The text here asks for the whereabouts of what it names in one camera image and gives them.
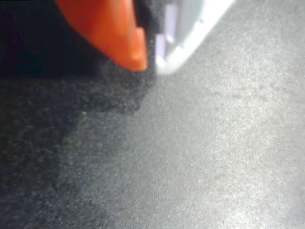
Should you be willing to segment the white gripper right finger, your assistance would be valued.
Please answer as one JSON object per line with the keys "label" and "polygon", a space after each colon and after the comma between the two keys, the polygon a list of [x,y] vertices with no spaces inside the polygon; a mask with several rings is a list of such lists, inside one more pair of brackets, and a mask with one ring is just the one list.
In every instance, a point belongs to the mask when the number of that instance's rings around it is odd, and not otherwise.
{"label": "white gripper right finger", "polygon": [[193,55],[234,0],[172,0],[164,7],[163,31],[155,37],[158,75],[176,72]]}

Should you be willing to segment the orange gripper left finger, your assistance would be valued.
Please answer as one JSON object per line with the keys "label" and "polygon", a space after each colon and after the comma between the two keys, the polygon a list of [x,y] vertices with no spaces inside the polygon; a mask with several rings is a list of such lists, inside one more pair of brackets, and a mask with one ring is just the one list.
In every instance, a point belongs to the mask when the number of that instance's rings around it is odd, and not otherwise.
{"label": "orange gripper left finger", "polygon": [[67,23],[88,43],[130,71],[148,66],[146,37],[131,0],[58,0]]}

